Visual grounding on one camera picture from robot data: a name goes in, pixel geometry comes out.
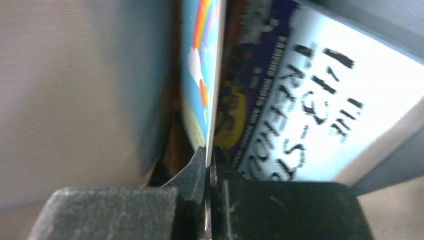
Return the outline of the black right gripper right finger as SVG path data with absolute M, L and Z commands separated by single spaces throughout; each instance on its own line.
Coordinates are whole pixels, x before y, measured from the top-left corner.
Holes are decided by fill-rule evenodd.
M 213 149 L 209 167 L 214 240 L 371 240 L 357 197 L 335 182 L 244 178 Z

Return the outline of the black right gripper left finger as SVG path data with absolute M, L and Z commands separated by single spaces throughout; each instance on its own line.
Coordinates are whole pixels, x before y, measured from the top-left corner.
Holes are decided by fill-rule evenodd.
M 160 187 L 62 188 L 54 192 L 30 240 L 202 240 L 205 237 L 204 147 Z

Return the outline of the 143-storey treehouse book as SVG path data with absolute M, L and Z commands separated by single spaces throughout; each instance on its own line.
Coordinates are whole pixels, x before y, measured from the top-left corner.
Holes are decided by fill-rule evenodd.
M 245 178 L 353 184 L 422 125 L 424 66 L 323 8 L 252 0 L 215 144 Z

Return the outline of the beige canvas backpack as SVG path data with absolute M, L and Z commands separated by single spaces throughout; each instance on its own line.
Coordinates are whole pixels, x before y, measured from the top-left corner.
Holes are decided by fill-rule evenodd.
M 158 188 L 188 165 L 201 146 L 192 147 L 182 120 L 182 1 L 1 1 L 1 239 L 30 240 L 60 189 Z M 223 84 L 251 0 L 225 1 L 211 157 L 219 147 Z M 424 66 L 423 1 L 297 1 Z M 205 168 L 203 240 L 214 240 L 210 165 Z M 342 184 L 356 196 L 371 240 L 424 237 L 424 123 L 353 184 L 244 178 Z

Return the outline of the blue cartoon mouse book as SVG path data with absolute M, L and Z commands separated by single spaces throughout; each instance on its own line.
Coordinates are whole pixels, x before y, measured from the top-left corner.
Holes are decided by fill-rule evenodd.
M 181 118 L 192 147 L 205 148 L 206 167 L 212 158 L 226 6 L 225 0 L 181 2 Z

